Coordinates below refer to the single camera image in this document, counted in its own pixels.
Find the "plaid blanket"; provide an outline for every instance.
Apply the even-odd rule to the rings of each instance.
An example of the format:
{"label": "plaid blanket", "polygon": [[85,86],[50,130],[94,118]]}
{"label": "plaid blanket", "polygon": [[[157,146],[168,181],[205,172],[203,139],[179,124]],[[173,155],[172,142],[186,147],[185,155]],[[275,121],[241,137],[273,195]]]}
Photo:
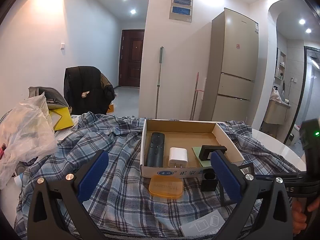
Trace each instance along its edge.
{"label": "plaid blanket", "polygon": [[[15,223],[18,235],[27,239],[28,211],[37,179],[63,179],[68,173],[76,172],[84,163],[88,163],[99,149],[109,153],[109,165],[90,200],[83,205],[107,237],[182,237],[180,225],[215,209],[226,220],[235,205],[221,207],[218,190],[200,192],[199,178],[184,179],[183,196],[178,200],[161,199],[149,194],[150,179],[142,178],[139,168],[143,122],[144,119],[139,118],[119,119],[90,112],[83,114],[79,119],[78,130],[60,143],[57,153],[47,156],[25,171]],[[270,152],[253,139],[251,127],[236,122],[220,126],[242,152],[245,161],[254,163],[257,174],[297,171],[281,156]],[[79,236],[63,203],[60,206],[70,232]],[[250,230],[259,206],[260,201],[257,201],[242,235]]]}

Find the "hand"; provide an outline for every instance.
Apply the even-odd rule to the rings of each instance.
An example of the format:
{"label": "hand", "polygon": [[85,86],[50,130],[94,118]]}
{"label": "hand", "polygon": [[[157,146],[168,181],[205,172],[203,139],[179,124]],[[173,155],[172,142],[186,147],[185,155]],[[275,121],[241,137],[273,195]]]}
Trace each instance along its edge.
{"label": "hand", "polygon": [[[313,201],[308,206],[308,212],[312,212],[319,208],[320,197],[318,197],[315,201]],[[307,228],[306,220],[307,216],[302,213],[302,205],[296,199],[293,199],[292,202],[292,218],[293,218],[293,233],[299,234],[301,230]]]}

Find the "tv remote control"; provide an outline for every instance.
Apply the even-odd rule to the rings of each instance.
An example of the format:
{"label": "tv remote control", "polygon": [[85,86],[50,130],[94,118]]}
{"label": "tv remote control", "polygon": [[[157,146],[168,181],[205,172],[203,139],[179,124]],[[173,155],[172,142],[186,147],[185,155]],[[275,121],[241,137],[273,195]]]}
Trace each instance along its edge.
{"label": "tv remote control", "polygon": [[154,132],[151,135],[150,146],[147,156],[147,166],[162,168],[164,151],[164,134]]}

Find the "wall shelf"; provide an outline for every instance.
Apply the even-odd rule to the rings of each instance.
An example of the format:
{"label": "wall shelf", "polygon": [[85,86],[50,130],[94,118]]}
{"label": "wall shelf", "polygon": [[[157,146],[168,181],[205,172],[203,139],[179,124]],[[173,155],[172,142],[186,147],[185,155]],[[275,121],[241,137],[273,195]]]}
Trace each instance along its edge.
{"label": "wall shelf", "polygon": [[283,79],[281,79],[281,78],[279,78],[279,77],[277,77],[277,76],[275,76],[275,78],[277,78],[277,79],[279,79],[279,80],[283,81]]}
{"label": "wall shelf", "polygon": [[283,84],[281,83],[281,81],[282,82],[284,81],[286,63],[287,63],[287,56],[279,48],[277,48],[275,84],[278,86],[279,93],[281,93],[281,91],[282,91]]}

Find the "blue gripper pad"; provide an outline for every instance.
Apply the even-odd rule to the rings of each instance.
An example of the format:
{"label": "blue gripper pad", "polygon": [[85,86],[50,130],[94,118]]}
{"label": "blue gripper pad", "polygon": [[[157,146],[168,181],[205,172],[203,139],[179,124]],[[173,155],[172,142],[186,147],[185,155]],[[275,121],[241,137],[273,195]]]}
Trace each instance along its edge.
{"label": "blue gripper pad", "polygon": [[79,183],[77,198],[80,203],[90,199],[108,164],[108,153],[103,151]]}
{"label": "blue gripper pad", "polygon": [[233,175],[232,171],[217,152],[211,153],[210,162],[229,198],[236,203],[240,203],[242,199],[241,185],[237,178]]}

